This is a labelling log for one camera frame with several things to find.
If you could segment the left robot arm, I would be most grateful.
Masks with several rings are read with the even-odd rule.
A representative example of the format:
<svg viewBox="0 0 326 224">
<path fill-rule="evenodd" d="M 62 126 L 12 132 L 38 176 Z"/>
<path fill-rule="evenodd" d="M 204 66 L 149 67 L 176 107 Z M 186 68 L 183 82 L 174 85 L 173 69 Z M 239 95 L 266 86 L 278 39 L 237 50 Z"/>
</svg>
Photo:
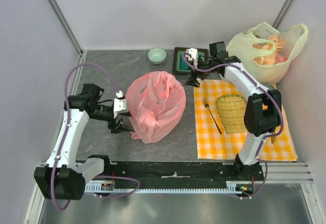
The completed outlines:
<svg viewBox="0 0 326 224">
<path fill-rule="evenodd" d="M 122 91 L 110 105 L 103 105 L 100 98 L 104 90 L 87 83 L 78 95 L 68 96 L 64 103 L 64 117 L 57 142 L 44 166 L 37 167 L 34 178 L 46 199 L 80 200 L 86 184 L 98 177 L 108 179 L 112 174 L 107 155 L 91 155 L 81 164 L 76 155 L 84 128 L 90 119 L 107 122 L 111 133 L 131 131 L 118 115 L 130 116 Z"/>
</svg>

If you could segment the pink plastic trash bag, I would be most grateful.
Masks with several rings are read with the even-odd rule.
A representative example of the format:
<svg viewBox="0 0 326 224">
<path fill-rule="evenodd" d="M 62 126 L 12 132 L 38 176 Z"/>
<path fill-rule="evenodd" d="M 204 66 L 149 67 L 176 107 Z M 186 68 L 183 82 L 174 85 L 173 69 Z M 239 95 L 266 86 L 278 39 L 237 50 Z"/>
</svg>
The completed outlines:
<svg viewBox="0 0 326 224">
<path fill-rule="evenodd" d="M 149 72 L 136 79 L 126 93 L 133 126 L 132 139 L 156 143 L 179 123 L 186 107 L 183 85 L 166 71 Z"/>
</svg>

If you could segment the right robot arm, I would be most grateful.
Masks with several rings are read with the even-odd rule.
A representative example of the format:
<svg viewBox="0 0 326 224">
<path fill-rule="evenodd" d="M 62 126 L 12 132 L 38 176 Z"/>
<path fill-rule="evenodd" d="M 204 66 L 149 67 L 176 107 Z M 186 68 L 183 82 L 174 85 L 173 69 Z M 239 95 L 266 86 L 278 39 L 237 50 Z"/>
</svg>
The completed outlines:
<svg viewBox="0 0 326 224">
<path fill-rule="evenodd" d="M 284 127 L 281 93 L 277 89 L 268 89 L 250 75 L 238 57 L 228 54 L 223 41 L 211 43 L 209 51 L 211 57 L 207 61 L 201 59 L 195 48 L 188 48 L 182 54 L 191 70 L 185 84 L 198 88 L 200 79 L 216 72 L 234 84 L 245 97 L 247 105 L 243 121 L 247 135 L 232 171 L 237 179 L 245 180 L 260 171 L 259 154 L 266 140 L 277 136 L 277 127 Z"/>
</svg>

